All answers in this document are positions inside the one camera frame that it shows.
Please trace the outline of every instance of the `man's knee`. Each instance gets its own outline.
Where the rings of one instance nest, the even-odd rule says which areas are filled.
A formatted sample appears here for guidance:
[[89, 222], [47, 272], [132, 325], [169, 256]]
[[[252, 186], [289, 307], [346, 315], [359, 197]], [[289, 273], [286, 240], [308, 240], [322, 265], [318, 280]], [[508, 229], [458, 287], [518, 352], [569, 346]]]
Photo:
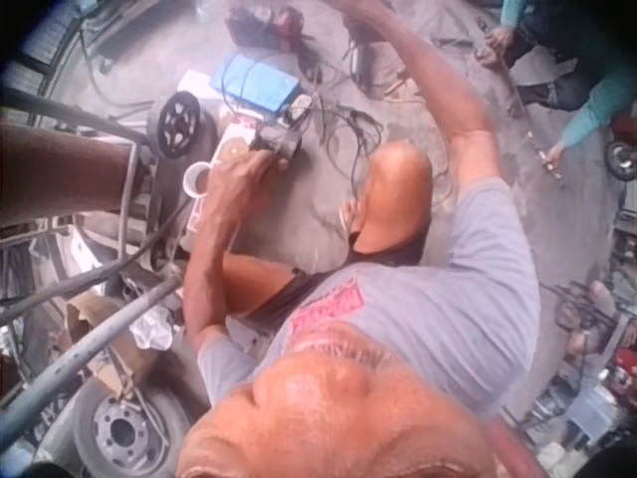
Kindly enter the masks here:
[[372, 159], [372, 168], [388, 179], [431, 179], [431, 163], [422, 149], [408, 141], [384, 145]]

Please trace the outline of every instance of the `dirty floor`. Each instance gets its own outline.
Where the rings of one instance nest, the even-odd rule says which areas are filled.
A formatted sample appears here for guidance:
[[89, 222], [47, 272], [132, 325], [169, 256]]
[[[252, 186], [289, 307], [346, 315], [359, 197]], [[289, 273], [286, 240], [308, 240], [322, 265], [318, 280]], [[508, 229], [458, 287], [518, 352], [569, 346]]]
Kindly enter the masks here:
[[[107, 75], [97, 74], [105, 93], [118, 102], [154, 100], [169, 95], [176, 90], [187, 70], [212, 75], [236, 51], [223, 23], [225, 6], [230, 2], [210, 2], [219, 13], [213, 12], [212, 19], [205, 22], [197, 20], [195, 2], [164, 3], [172, 6], [156, 25], [121, 51]], [[434, 165], [435, 197], [433, 224], [423, 264], [444, 265], [448, 257], [455, 194], [444, 143], [426, 107], [413, 101], [413, 86], [401, 91], [395, 103], [388, 103], [371, 101], [352, 82], [338, 81], [342, 77], [338, 70], [348, 70], [348, 62], [342, 60], [347, 48], [347, 34], [339, 16], [317, 0], [288, 3], [305, 14], [305, 33], [315, 37], [312, 45], [325, 61], [326, 83], [337, 83], [329, 88], [318, 87], [323, 97], [374, 116], [384, 125], [383, 142], [410, 138], [429, 155]], [[461, 0], [396, 0], [393, 4], [405, 22], [424, 38], [432, 35], [463, 38], [480, 46], [483, 35], [476, 25], [476, 17], [482, 15], [489, 22], [493, 20]], [[544, 284], [555, 285], [597, 277], [606, 263], [610, 225], [621, 191], [620, 184], [604, 167], [601, 134], [594, 134], [569, 152], [563, 162], [564, 179], [556, 182], [543, 173], [539, 158], [526, 139], [528, 127], [525, 122], [508, 117], [511, 94], [503, 79], [482, 69], [470, 49], [448, 46], [442, 47], [441, 52], [483, 95], [493, 114], [502, 150], [503, 171], [529, 235], [539, 279]], [[249, 53], [259, 58], [258, 51]], [[401, 69], [399, 60], [382, 45], [376, 54], [374, 81], [391, 83]], [[267, 62], [291, 74], [299, 74], [296, 62], [290, 57], [273, 57]], [[557, 73], [547, 52], [540, 49], [519, 61], [513, 70], [519, 84], [545, 81]], [[78, 52], [71, 56], [58, 81], [54, 98], [100, 115], [120, 113], [98, 99]], [[557, 140], [570, 118], [570, 114], [536, 106], [530, 107], [530, 114], [533, 131], [544, 149]], [[347, 174], [341, 174], [327, 160], [319, 145], [321, 121], [318, 117], [315, 115], [304, 137], [305, 153], [282, 180], [272, 207], [251, 225], [239, 244], [243, 250], [259, 257], [282, 261], [310, 272], [334, 267], [344, 258], [346, 246], [339, 230], [337, 208], [351, 195]], [[354, 138], [346, 129], [336, 136], [330, 147], [337, 166], [342, 171], [350, 171]], [[362, 161], [357, 169], [357, 179], [364, 178], [364, 174], [365, 161]], [[509, 409], [515, 415], [529, 408], [563, 356], [566, 335], [554, 325], [554, 299], [545, 293], [541, 298], [537, 353], [529, 377], [510, 400]]]

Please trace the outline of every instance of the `white cup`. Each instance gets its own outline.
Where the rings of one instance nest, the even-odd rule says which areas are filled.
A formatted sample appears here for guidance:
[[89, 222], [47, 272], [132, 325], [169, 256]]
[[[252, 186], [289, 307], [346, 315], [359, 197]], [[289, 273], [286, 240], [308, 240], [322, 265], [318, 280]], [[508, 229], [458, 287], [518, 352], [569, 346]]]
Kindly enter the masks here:
[[199, 191], [197, 189], [197, 179], [200, 175], [208, 175], [212, 169], [212, 164], [209, 162], [195, 162], [192, 164], [183, 175], [183, 190], [193, 199], [199, 199], [206, 195], [205, 189]]

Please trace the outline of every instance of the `blue sleeve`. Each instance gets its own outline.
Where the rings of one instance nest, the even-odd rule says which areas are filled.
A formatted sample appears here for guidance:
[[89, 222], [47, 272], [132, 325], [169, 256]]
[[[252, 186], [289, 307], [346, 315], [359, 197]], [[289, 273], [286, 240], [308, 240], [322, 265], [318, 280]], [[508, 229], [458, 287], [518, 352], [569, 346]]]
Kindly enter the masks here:
[[255, 360], [230, 339], [205, 344], [197, 362], [212, 406], [234, 387], [246, 383], [257, 366]]
[[504, 27], [516, 28], [526, 7], [527, 0], [505, 0], [505, 4], [502, 6], [500, 24]]
[[561, 143], [574, 146], [611, 117], [628, 107], [637, 95], [637, 74], [629, 68], [617, 68], [606, 75], [590, 92], [588, 102], [577, 112], [561, 134]]

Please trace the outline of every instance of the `concrete floor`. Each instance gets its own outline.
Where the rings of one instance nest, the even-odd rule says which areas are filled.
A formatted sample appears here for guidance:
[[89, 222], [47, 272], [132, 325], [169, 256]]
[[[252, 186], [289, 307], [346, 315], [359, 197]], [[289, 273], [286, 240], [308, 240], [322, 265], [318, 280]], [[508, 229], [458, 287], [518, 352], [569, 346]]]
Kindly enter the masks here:
[[[98, 82], [118, 102], [152, 100], [173, 93], [187, 70], [208, 75], [223, 66], [235, 52], [222, 17], [228, 1], [212, 2], [219, 16], [198, 22], [194, 7], [187, 2], [174, 5], [154, 29], [129, 44], [108, 75]], [[347, 35], [336, 13], [316, 0], [289, 2], [306, 16], [305, 33], [313, 35], [313, 45], [324, 60], [347, 71], [341, 57]], [[484, 13], [461, 0], [396, 0], [397, 11], [425, 38], [430, 35], [463, 37], [482, 43], [475, 18]], [[375, 83], [392, 81], [400, 62], [386, 47], [379, 47]], [[495, 118], [502, 149], [502, 165], [512, 187], [517, 206], [529, 235], [539, 279], [548, 285], [585, 282], [597, 277], [606, 263], [609, 231], [617, 208], [620, 185], [606, 173], [602, 160], [603, 140], [594, 134], [571, 151], [563, 165], [562, 182], [543, 173], [538, 157], [525, 140], [528, 128], [522, 120], [507, 116], [510, 98], [502, 78], [485, 71], [472, 52], [446, 47], [442, 53], [484, 96]], [[268, 60], [298, 75], [294, 59]], [[327, 79], [332, 72], [324, 69]], [[534, 51], [520, 61], [513, 74], [520, 84], [544, 81], [557, 75], [546, 52]], [[444, 265], [453, 222], [455, 194], [447, 172], [444, 143], [433, 119], [422, 105], [371, 101], [351, 82], [321, 90], [331, 101], [366, 111], [384, 124], [383, 141], [410, 137], [429, 155], [434, 164], [435, 198], [433, 225], [425, 248], [423, 264]], [[410, 100], [410, 92], [401, 93]], [[120, 113], [109, 109], [95, 95], [86, 67], [75, 54], [58, 83], [54, 96], [65, 103], [101, 115]], [[539, 143], [548, 149], [570, 118], [564, 112], [530, 107], [533, 129]], [[349, 184], [326, 160], [319, 146], [320, 121], [304, 138], [304, 151], [275, 193], [273, 205], [254, 221], [241, 238], [240, 247], [262, 258], [282, 261], [307, 271], [337, 266], [346, 252], [339, 233], [337, 208], [350, 196]], [[353, 161], [353, 141], [346, 130], [338, 136], [339, 166], [349, 171]], [[364, 166], [359, 178], [364, 176]], [[554, 299], [542, 293], [540, 339], [531, 373], [512, 396], [510, 409], [520, 415], [543, 390], [561, 360], [566, 340], [553, 323]]]

